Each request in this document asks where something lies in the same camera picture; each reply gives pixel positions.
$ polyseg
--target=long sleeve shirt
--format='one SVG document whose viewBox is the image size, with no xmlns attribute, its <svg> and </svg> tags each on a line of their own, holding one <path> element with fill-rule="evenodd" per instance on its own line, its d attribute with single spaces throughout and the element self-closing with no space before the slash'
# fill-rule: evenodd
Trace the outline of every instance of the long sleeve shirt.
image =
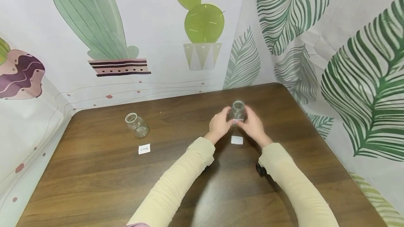
<svg viewBox="0 0 404 227">
<path fill-rule="evenodd" d="M 212 142 L 202 137 L 189 145 L 150 190 L 127 227 L 167 227 L 195 179 L 212 164 L 214 152 Z M 264 147 L 258 162 L 289 197 L 300 227 L 338 226 L 324 198 L 279 143 Z"/>
</svg>

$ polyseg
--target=wallpaper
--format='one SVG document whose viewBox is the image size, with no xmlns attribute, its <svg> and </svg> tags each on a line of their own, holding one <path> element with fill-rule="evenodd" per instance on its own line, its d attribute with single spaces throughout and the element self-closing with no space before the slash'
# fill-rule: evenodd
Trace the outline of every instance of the wallpaper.
<svg viewBox="0 0 404 227">
<path fill-rule="evenodd" d="M 80 110 L 279 82 L 404 226 L 404 0 L 0 0 L 0 225 Z"/>
</svg>

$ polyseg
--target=paper label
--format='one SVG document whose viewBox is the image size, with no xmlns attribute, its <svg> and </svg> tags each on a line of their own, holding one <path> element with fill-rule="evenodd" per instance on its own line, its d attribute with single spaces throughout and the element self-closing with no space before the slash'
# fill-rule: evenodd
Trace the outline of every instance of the paper label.
<svg viewBox="0 0 404 227">
<path fill-rule="evenodd" d="M 139 145 L 139 155 L 150 152 L 150 144 Z"/>
<path fill-rule="evenodd" d="M 233 124 L 235 124 L 236 121 L 242 121 L 242 122 L 244 122 L 244 119 L 233 119 Z"/>
<path fill-rule="evenodd" d="M 239 136 L 232 136 L 231 143 L 235 145 L 242 145 L 243 144 L 243 137 Z"/>
</svg>

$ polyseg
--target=jar rim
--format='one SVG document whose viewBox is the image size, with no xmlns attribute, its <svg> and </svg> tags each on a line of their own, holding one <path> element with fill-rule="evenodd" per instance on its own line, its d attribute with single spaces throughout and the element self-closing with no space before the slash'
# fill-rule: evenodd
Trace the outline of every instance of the jar rim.
<svg viewBox="0 0 404 227">
<path fill-rule="evenodd" d="M 136 113 L 129 113 L 126 118 L 125 118 L 125 122 L 126 123 L 132 123 L 133 121 L 135 121 L 137 119 L 137 114 Z"/>
<path fill-rule="evenodd" d="M 240 101 L 240 100 L 237 100 L 237 101 L 235 101 L 235 102 L 233 103 L 233 107 L 234 107 L 236 110 L 243 110 L 244 107 L 245 107 L 245 104 L 244 104 L 244 102 L 242 102 L 242 101 Z"/>
</svg>

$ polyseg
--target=clear glass jar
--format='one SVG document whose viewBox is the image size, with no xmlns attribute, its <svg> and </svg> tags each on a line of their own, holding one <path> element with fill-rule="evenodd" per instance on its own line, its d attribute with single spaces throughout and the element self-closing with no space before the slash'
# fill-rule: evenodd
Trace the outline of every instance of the clear glass jar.
<svg viewBox="0 0 404 227">
<path fill-rule="evenodd" d="M 242 101 L 235 101 L 230 111 L 230 119 L 234 121 L 244 121 L 245 118 L 245 104 Z"/>
<path fill-rule="evenodd" d="M 149 133 L 149 127 L 136 113 L 129 113 L 125 118 L 125 122 L 137 138 L 143 138 Z"/>
</svg>

